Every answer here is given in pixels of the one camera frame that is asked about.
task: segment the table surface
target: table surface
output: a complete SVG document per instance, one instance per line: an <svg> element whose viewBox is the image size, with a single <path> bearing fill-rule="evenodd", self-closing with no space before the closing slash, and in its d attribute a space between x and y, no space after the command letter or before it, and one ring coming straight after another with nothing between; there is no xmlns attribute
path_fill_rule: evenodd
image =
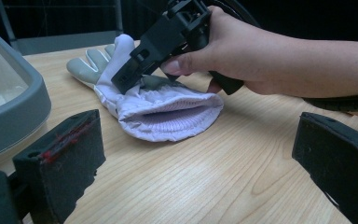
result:
<svg viewBox="0 0 358 224"><path fill-rule="evenodd" d="M94 91L71 77L66 63L84 55L71 49L25 57L48 89L49 130L76 113L101 113L106 162L66 223L349 223L291 154L302 112L355 130L358 117L242 88L219 93L225 107L204 133L150 143L124 133ZM209 80L178 79L199 91Z"/></svg>

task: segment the work glove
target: work glove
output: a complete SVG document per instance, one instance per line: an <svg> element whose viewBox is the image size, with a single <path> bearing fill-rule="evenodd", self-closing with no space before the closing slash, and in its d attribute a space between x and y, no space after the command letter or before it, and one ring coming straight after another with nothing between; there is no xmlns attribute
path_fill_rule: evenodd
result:
<svg viewBox="0 0 358 224"><path fill-rule="evenodd" d="M88 49L89 63L76 58L66 65L73 77L94 89L101 103L117 118L123 130L151 142L179 141L210 127L223 108L215 93L194 91L166 77L144 75L121 94L111 79L135 49L128 35L120 35L103 54Z"/></svg>

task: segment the finger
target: finger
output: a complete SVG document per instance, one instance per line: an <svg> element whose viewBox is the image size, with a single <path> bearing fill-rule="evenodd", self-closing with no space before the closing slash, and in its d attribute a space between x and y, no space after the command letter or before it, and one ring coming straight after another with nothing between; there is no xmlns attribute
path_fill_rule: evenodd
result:
<svg viewBox="0 0 358 224"><path fill-rule="evenodd" d="M107 63L109 62L103 53L97 49L87 49L86 57L89 64L97 71L100 71L100 73L105 69Z"/></svg>
<svg viewBox="0 0 358 224"><path fill-rule="evenodd" d="M208 90L206 92L218 93L221 90L222 88L220 87L219 83L217 83L217 81L212 78L211 82L209 83Z"/></svg>
<svg viewBox="0 0 358 224"><path fill-rule="evenodd" d="M161 65L161 70L174 76L191 74L194 72L213 71L210 54L207 50L201 49L184 53L170 58Z"/></svg>

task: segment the knit glove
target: knit glove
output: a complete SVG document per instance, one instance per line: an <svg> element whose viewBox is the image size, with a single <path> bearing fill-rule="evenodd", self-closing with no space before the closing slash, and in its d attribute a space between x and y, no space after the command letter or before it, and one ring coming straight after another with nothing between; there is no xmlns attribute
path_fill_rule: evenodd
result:
<svg viewBox="0 0 358 224"><path fill-rule="evenodd" d="M210 127L223 108L214 93L194 91L166 77L144 75L125 94L111 78L130 58L135 48L128 35L115 39L106 54L88 49L89 63L76 58L66 65L73 77L94 89L101 103L117 118L123 130L151 142L179 141Z"/></svg>

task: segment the human hand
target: human hand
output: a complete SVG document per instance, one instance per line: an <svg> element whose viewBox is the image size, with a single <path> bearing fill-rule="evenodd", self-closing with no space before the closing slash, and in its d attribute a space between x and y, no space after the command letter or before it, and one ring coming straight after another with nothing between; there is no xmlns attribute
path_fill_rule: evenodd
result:
<svg viewBox="0 0 358 224"><path fill-rule="evenodd" d="M266 81L269 80L269 71L265 65L269 61L265 54L275 49L271 45L278 35L239 21L220 7L209 9L212 16L208 46L172 57L161 66L161 69L176 76L216 71L227 77L245 81L245 85L253 87L254 91L267 93ZM220 87L212 80L208 91L218 92Z"/></svg>

